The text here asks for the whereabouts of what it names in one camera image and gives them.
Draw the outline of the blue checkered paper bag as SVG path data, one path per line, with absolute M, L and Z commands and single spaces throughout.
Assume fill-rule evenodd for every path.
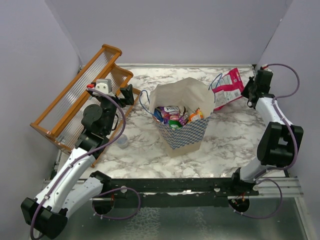
M 216 107 L 216 96 L 207 85 L 188 77 L 159 84 L 146 97 L 144 110 L 152 116 L 170 157 L 200 149 Z

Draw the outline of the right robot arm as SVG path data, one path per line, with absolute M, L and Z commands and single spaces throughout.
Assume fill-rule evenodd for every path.
M 236 196 L 252 190 L 268 171 L 291 168 L 298 157 L 304 130 L 285 117 L 278 98 L 269 92 L 272 77 L 267 67 L 261 67 L 241 93 L 248 107 L 260 114 L 266 129 L 257 146 L 256 157 L 232 174 L 229 189 Z

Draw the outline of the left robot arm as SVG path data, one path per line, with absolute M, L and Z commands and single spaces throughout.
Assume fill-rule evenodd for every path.
M 108 138 L 110 133 L 116 132 L 119 120 L 122 120 L 122 128 L 126 127 L 123 108 L 135 103 L 133 86 L 129 84 L 120 88 L 123 97 L 118 97 L 110 87 L 99 83 L 87 85 L 87 92 L 99 103 L 90 104 L 83 110 L 83 131 L 68 160 L 36 197 L 27 197 L 21 203 L 32 240 L 40 240 L 43 236 L 56 238 L 65 228 L 68 218 L 84 202 L 95 195 L 103 198 L 110 193 L 110 184 L 95 177 L 90 177 L 75 192 L 72 192 L 72 188 L 105 148 L 123 134 L 124 130 L 121 129 L 113 139 Z

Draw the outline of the pink snack bag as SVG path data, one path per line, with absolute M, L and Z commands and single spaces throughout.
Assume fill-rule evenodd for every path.
M 242 97 L 245 89 L 238 68 L 233 68 L 223 75 L 220 73 L 209 85 L 209 90 L 213 92 L 215 108 L 220 110 L 225 105 L 234 102 Z

